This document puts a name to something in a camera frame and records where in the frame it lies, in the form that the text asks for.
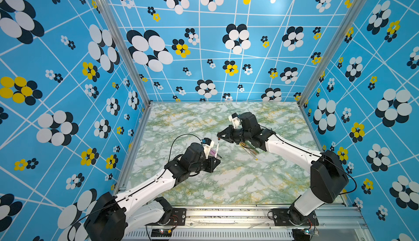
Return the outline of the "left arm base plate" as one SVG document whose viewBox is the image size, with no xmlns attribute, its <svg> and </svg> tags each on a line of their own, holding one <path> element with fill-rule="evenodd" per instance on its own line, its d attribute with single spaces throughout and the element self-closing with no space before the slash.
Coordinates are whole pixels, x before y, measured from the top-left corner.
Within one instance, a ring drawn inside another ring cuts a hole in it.
<svg viewBox="0 0 419 241">
<path fill-rule="evenodd" d="M 164 212 L 162 218 L 157 222 L 158 225 L 164 226 L 184 226 L 187 210 L 185 208 L 173 208 L 168 212 Z"/>
</svg>

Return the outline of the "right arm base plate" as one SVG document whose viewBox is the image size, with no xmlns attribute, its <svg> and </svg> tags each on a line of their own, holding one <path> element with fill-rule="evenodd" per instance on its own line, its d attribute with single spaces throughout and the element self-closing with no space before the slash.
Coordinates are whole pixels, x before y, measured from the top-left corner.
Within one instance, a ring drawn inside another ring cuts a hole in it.
<svg viewBox="0 0 419 241">
<path fill-rule="evenodd" d="M 315 211 L 308 216 L 291 216 L 288 208 L 275 208 L 268 212 L 268 217 L 274 221 L 275 226 L 310 227 L 318 226 L 319 221 Z"/>
</svg>

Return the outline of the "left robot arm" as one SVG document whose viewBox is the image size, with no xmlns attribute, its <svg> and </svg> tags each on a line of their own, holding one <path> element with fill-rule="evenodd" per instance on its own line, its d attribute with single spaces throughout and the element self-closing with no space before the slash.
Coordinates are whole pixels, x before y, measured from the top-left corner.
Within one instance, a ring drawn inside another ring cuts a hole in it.
<svg viewBox="0 0 419 241">
<path fill-rule="evenodd" d="M 120 241 L 148 224 L 166 223 L 173 207 L 161 194 L 200 172 L 212 173 L 221 163 L 209 154 L 211 146 L 192 143 L 145 182 L 117 195 L 103 194 L 74 233 L 92 241 Z"/>
</svg>

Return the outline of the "white pen green tip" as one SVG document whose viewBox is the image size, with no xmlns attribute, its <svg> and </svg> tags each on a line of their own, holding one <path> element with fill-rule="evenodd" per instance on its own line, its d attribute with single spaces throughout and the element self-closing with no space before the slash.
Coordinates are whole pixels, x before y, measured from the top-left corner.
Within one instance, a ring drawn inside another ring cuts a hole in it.
<svg viewBox="0 0 419 241">
<path fill-rule="evenodd" d="M 244 149 L 253 159 L 258 160 L 257 154 L 255 155 L 250 149 Z"/>
</svg>

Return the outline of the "dark green fountain pen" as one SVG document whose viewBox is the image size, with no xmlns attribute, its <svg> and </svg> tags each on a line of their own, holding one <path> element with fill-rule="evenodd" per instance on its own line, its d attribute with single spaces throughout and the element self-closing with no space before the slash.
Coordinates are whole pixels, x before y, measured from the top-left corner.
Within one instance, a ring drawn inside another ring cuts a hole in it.
<svg viewBox="0 0 419 241">
<path fill-rule="evenodd" d="M 247 148 L 250 149 L 255 155 L 259 154 L 259 151 L 256 148 L 254 147 L 247 147 Z"/>
</svg>

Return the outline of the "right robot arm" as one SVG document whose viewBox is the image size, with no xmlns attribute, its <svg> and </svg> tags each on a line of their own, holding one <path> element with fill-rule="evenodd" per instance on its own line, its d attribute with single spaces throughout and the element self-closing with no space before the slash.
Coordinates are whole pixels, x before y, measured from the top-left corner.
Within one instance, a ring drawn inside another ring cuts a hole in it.
<svg viewBox="0 0 419 241">
<path fill-rule="evenodd" d="M 344 188 L 352 176 L 342 167 L 337 154 L 304 148 L 260 125 L 253 113 L 234 113 L 231 124 L 217 133 L 219 139 L 229 143 L 250 143 L 253 148 L 277 154 L 304 169 L 310 175 L 310 187 L 289 207 L 291 224 L 302 225 L 312 212 L 344 195 Z"/>
</svg>

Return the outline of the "pink fountain pen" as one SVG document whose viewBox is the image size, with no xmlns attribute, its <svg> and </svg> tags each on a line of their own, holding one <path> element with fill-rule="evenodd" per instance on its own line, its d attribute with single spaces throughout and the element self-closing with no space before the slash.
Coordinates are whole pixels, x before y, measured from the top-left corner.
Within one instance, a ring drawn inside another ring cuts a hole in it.
<svg viewBox="0 0 419 241">
<path fill-rule="evenodd" d="M 215 158 L 217 158 L 217 156 L 218 156 L 218 150 L 219 150 L 219 140 L 217 140 L 217 144 L 216 144 L 216 146 L 214 147 L 214 150 L 213 150 L 213 156 Z"/>
</svg>

